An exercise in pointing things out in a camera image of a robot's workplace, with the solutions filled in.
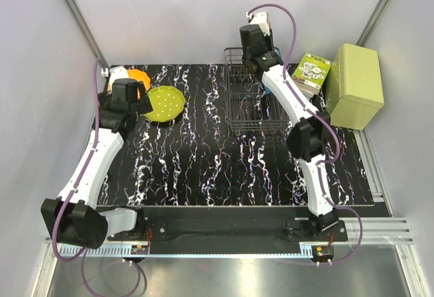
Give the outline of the black wire dish rack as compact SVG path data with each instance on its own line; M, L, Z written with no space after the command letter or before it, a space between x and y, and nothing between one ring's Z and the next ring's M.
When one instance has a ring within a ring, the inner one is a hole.
M240 47L224 50L226 120L233 136L283 136L290 120L276 97L244 67Z

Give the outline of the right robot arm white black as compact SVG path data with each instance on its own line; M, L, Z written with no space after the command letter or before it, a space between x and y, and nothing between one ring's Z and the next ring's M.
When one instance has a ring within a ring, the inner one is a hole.
M290 118L287 146L301 166L308 196L309 216L303 229L318 238L338 223L325 167L326 145L332 131L330 115L319 111L301 93L275 51L271 33L264 33L257 24L242 26L239 32L243 65L249 73L261 76L262 84Z

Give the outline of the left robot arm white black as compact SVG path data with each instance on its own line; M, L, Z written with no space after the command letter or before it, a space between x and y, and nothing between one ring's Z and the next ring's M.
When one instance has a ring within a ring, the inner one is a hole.
M97 112L87 148L57 198L45 199L41 215L53 244L97 249L107 237L137 231L142 221L131 207L98 212L98 196L109 168L135 128L139 115L152 111L142 82L117 79L97 95Z

